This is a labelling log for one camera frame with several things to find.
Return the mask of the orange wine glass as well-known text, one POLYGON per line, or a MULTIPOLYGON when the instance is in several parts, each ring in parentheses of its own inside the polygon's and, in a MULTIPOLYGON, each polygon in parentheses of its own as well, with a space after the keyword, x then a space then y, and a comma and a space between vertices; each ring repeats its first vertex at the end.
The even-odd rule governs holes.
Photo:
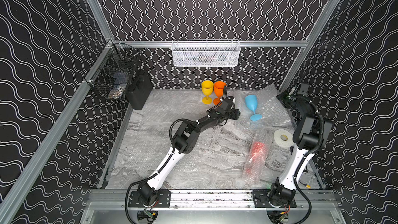
POLYGON ((223 90, 226 85, 227 84, 222 81, 218 81, 218 82, 214 83, 214 93, 216 95, 216 98, 213 100, 213 103, 215 105, 217 105, 221 102, 221 98, 223 96, 223 90))

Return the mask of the blue wine glass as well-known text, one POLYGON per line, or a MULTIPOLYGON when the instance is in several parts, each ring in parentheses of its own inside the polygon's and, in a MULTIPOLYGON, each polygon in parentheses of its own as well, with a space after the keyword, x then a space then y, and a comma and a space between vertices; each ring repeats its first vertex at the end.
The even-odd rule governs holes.
POLYGON ((253 115, 250 117, 251 121, 258 121, 262 118, 261 114, 257 114, 256 110, 258 107, 257 97, 253 94, 245 97, 245 104, 249 110, 253 112, 253 115))

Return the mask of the yellow wine glass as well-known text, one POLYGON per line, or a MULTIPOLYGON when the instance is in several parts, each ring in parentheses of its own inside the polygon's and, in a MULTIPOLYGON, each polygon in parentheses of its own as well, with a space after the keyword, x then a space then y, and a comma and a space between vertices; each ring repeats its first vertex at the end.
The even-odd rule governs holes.
POLYGON ((204 97, 202 98, 202 102, 207 105, 211 104, 212 99, 209 96, 213 92, 214 83, 211 80, 205 80, 201 84, 201 89, 202 89, 202 93, 204 94, 204 97))

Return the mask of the red wine glass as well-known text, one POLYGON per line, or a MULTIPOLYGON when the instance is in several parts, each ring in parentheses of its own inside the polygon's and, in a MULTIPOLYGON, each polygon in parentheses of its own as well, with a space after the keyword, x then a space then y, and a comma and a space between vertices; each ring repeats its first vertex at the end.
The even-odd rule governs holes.
POLYGON ((256 131, 244 166, 243 181, 245 185, 253 186, 260 182, 273 140, 273 133, 270 129, 256 131))

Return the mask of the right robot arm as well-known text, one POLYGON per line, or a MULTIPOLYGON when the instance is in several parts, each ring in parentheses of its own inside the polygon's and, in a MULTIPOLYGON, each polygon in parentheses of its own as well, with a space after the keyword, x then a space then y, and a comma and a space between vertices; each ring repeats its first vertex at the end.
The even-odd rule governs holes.
POLYGON ((285 90, 277 98, 282 105, 296 109, 301 119, 293 134, 293 152, 287 168, 272 184, 268 194, 269 203, 274 207, 292 206, 295 194, 300 190, 298 182, 314 154, 325 147, 333 126, 324 118, 314 101, 308 96, 309 85, 297 83, 291 90, 285 90))

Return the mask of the white tape roll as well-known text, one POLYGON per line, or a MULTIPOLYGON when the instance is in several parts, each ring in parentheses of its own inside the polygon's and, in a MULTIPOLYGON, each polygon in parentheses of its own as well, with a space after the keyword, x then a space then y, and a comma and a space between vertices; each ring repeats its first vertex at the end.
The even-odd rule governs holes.
POLYGON ((279 147, 290 148, 294 145, 293 134, 291 134, 288 130, 278 129, 274 132, 273 136, 275 143, 279 147))

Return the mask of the black box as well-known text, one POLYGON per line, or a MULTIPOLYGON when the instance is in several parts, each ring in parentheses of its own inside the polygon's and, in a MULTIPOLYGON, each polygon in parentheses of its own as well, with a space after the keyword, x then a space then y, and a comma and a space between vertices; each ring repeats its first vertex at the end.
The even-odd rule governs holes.
POLYGON ((140 69, 128 87, 125 97, 134 110, 142 110, 152 88, 148 71, 140 69))

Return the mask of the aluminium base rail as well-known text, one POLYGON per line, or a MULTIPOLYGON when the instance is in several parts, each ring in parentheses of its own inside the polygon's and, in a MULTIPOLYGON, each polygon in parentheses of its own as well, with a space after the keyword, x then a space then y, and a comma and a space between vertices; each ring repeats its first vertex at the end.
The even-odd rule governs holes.
MULTIPOLYGON (((295 202, 279 208, 271 206, 265 193, 249 189, 241 190, 165 190, 156 200, 154 210, 167 211, 299 211, 308 209, 302 195, 295 195, 295 202)), ((88 200, 86 210, 124 210, 125 190, 94 190, 88 200)))

